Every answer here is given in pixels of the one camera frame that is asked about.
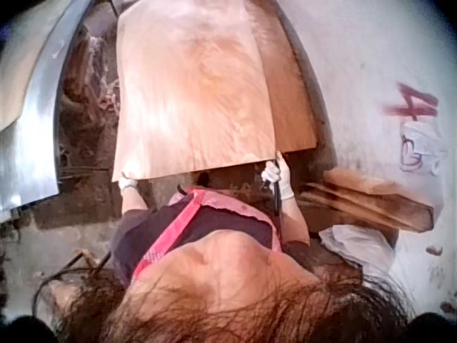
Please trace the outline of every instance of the floor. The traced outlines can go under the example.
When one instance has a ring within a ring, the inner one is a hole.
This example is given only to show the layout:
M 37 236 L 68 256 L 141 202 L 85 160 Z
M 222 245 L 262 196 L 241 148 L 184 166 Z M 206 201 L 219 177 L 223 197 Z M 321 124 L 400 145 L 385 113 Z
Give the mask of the floor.
M 451 36 L 435 22 L 438 19 L 397 1 L 383 1 L 382 5 L 380 1 L 278 2 L 293 26 L 296 49 L 303 49 L 302 68 L 319 140 L 316 151 L 289 157 L 293 184 L 319 178 L 323 170 L 338 164 L 427 192 L 441 208 L 441 215 L 432 232 L 401 233 L 392 277 L 402 283 L 418 313 L 443 314 L 443 303 L 456 308 L 456 155 L 451 149 L 455 146 L 457 99 L 452 90 L 457 89 L 457 70 L 451 63 L 456 52 L 446 41 Z M 387 17 L 393 23 L 390 29 L 381 20 Z M 434 32 L 423 29 L 430 20 Z M 109 5 L 100 4 L 86 26 L 112 49 L 115 23 Z M 412 39 L 418 30 L 427 34 Z M 110 84 L 116 65 L 107 55 L 106 83 Z M 449 154 L 438 178 L 403 173 L 398 168 L 399 120 L 382 113 L 384 104 L 402 100 L 396 91 L 397 81 L 431 92 L 440 100 L 438 125 Z M 99 116 L 87 114 L 88 124 L 74 127 L 71 116 L 75 112 L 65 108 L 68 112 L 61 114 L 60 128 L 65 133 L 61 137 L 62 163 L 63 168 L 79 167 L 78 173 L 69 173 L 63 180 L 61 195 L 24 209 L 18 223 L 20 236 L 13 231 L 3 239 L 7 317 L 30 313 L 31 296 L 40 279 L 67 263 L 75 249 L 103 256 L 120 217 L 119 191 L 110 182 L 114 151 L 109 148 L 115 139 L 111 133 L 118 112 L 110 109 Z M 101 119 L 94 121 L 94 116 Z M 80 136 L 86 138 L 84 144 Z M 92 169 L 81 173 L 82 166 Z M 210 177 L 215 188 L 241 188 L 255 183 L 260 171 L 261 165 L 254 164 L 215 170 Z M 149 206 L 160 207 L 177 184 L 192 184 L 197 176 L 182 174 L 142 182 L 140 190 Z M 426 252 L 431 245 L 443 248 L 442 254 Z

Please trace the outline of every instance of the curved metal surface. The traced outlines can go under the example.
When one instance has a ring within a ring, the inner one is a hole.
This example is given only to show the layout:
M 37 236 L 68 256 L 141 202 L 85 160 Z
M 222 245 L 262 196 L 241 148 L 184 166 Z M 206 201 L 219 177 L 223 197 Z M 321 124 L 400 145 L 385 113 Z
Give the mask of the curved metal surface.
M 36 62 L 21 117 L 0 132 L 0 211 L 59 193 L 56 101 L 69 48 L 92 2 L 73 0 L 66 8 Z

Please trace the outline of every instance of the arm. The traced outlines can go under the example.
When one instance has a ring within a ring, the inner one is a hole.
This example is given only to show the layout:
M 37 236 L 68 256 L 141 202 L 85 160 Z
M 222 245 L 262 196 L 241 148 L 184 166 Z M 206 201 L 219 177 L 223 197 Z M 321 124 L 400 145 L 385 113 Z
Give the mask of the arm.
M 308 225 L 297 205 L 291 188 L 291 173 L 281 153 L 278 152 L 279 168 L 271 161 L 266 162 L 262 179 L 273 183 L 279 181 L 281 192 L 281 243 L 300 241 L 309 244 Z

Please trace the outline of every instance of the person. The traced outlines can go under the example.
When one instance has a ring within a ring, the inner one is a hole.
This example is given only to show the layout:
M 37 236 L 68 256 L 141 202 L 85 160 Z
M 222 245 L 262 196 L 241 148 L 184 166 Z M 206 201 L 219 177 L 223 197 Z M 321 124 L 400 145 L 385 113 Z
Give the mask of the person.
M 86 279 L 55 325 L 60 342 L 394 342 L 408 311 L 381 280 L 324 281 L 303 266 L 306 221 L 289 167 L 262 172 L 281 194 L 280 229 L 210 189 L 150 211 L 121 179 L 114 273 Z

